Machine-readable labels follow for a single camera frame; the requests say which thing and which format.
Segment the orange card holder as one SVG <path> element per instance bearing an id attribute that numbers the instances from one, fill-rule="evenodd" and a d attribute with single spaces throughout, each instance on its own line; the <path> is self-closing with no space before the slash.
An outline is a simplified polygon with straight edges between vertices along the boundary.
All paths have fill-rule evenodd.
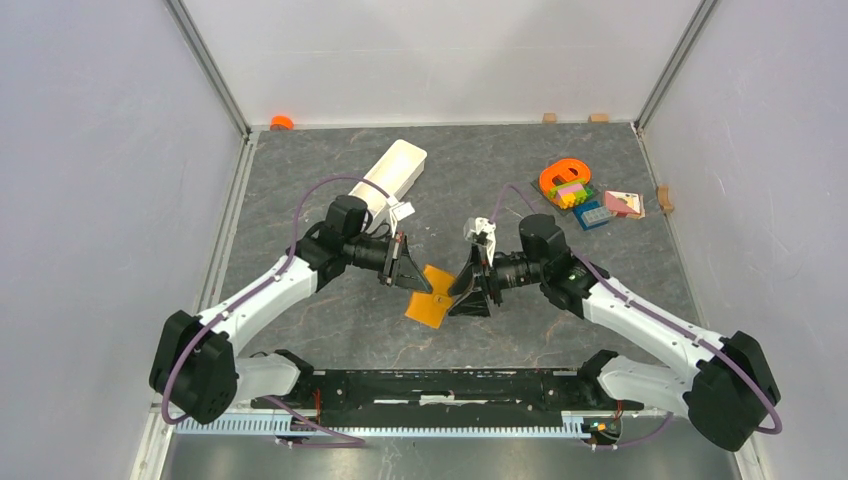
<path id="1" fill-rule="evenodd" d="M 404 316 L 432 329 L 439 329 L 454 300 L 449 288 L 456 277 L 451 273 L 426 265 L 424 276 L 432 286 L 431 293 L 413 292 Z"/>

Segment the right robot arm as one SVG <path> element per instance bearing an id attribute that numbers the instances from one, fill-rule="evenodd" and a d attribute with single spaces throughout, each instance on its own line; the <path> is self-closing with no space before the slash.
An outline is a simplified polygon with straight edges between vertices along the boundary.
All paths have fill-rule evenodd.
<path id="1" fill-rule="evenodd" d="M 647 301 L 576 253 L 553 216 L 532 214 L 518 227 L 522 249 L 496 246 L 496 225 L 469 219 L 469 257 L 448 289 L 451 316 L 488 317 L 509 289 L 536 285 L 554 307 L 607 328 L 659 360 L 635 362 L 600 351 L 580 369 L 580 400 L 591 408 L 633 401 L 686 417 L 712 444 L 736 452 L 755 433 L 778 435 L 779 388 L 759 342 L 724 336 Z"/>

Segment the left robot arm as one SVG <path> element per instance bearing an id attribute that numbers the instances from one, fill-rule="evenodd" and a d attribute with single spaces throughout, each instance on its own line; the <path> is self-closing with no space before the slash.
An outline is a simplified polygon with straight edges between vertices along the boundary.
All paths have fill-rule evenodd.
<path id="1" fill-rule="evenodd" d="M 149 375 L 162 405 L 209 424 L 232 404 L 277 396 L 290 407 L 314 394 L 309 365 L 291 353 L 242 358 L 240 352 L 271 321 L 319 292 L 354 266 L 376 273 L 381 284 L 414 292 L 433 288 L 397 232 L 374 238 L 364 232 L 366 202 L 341 195 L 270 270 L 229 299 L 198 314 L 179 310 L 164 323 Z"/>

